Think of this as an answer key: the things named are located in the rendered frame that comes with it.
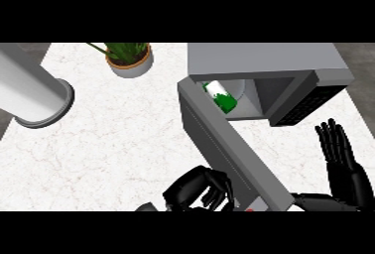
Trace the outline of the green leafy plant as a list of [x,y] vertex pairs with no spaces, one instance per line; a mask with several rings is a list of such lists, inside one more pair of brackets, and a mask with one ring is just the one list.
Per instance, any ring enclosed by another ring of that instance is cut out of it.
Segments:
[[89,46],[104,54],[114,65],[135,64],[147,53],[145,43],[104,43],[106,49],[101,49],[92,43],[89,43]]

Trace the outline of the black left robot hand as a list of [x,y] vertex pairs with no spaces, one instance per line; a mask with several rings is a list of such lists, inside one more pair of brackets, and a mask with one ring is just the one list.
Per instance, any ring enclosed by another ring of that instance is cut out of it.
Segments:
[[231,181],[224,172],[194,167],[162,193],[169,211],[213,211],[224,199],[222,211],[234,209]]

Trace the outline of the grey microwave door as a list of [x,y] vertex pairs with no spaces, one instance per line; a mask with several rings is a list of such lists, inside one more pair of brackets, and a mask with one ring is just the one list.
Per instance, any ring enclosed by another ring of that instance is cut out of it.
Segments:
[[231,180],[234,211],[286,211],[293,198],[190,77],[177,92],[184,131],[210,168]]

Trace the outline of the large white cylinder grey base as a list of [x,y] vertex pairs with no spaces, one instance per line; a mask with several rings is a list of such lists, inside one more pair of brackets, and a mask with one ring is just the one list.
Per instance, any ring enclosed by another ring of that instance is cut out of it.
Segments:
[[54,78],[14,43],[0,43],[0,109],[26,128],[54,124],[75,100],[69,83]]

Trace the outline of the pale round microwave turntable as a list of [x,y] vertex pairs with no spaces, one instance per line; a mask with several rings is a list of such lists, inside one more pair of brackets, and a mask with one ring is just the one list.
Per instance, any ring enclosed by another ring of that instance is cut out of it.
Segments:
[[206,85],[206,91],[210,97],[216,94],[231,95],[236,100],[240,99],[244,92],[244,82],[234,80],[213,80]]

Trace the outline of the grey round plant pot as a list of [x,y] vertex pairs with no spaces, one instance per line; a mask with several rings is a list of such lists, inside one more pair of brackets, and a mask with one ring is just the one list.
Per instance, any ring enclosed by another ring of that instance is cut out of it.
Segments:
[[143,58],[131,65],[117,65],[110,61],[110,58],[104,58],[112,72],[122,78],[135,78],[141,76],[150,69],[153,64],[153,54],[150,45],[145,45],[145,54]]

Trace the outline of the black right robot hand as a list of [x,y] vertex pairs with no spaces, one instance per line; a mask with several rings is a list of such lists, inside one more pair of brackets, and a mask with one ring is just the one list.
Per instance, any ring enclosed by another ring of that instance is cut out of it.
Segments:
[[332,118],[314,127],[330,194],[292,193],[293,205],[303,211],[375,211],[375,193],[357,163],[342,126]]

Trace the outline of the grey microwave body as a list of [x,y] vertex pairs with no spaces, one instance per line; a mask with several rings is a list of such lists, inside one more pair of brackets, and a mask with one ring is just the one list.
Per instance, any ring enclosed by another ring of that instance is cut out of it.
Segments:
[[244,82],[230,120],[295,125],[352,82],[330,43],[190,43],[187,74],[196,82]]

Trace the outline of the white and green milk carton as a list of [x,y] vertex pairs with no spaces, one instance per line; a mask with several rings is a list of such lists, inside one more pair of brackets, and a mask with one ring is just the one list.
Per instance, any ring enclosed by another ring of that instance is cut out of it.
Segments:
[[233,97],[231,93],[225,90],[221,83],[213,80],[202,84],[203,91],[210,96],[216,106],[219,107],[224,113],[228,113],[237,106],[237,100]]

